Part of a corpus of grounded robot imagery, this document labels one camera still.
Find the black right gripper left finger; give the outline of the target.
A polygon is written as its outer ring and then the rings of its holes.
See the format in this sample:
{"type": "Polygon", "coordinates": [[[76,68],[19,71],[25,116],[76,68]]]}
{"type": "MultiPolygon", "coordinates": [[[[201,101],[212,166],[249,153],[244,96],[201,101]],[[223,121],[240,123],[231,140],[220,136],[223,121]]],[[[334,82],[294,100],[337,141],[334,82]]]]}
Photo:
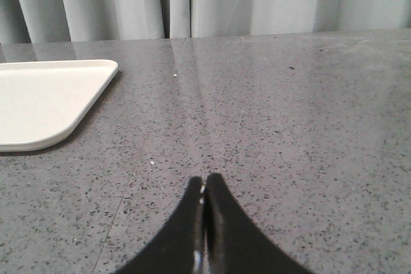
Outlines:
{"type": "Polygon", "coordinates": [[[188,182],[184,195],[164,226],[117,273],[202,273],[205,187],[200,177],[188,182]]]}

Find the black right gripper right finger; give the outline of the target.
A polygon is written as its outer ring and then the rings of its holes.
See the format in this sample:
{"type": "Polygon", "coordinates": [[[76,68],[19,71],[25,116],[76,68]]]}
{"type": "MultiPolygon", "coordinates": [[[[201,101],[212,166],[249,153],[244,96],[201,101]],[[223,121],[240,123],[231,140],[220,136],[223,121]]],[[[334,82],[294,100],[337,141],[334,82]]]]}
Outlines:
{"type": "Polygon", "coordinates": [[[310,273],[272,243],[246,215],[223,176],[205,186],[207,248],[211,273],[310,273]]]}

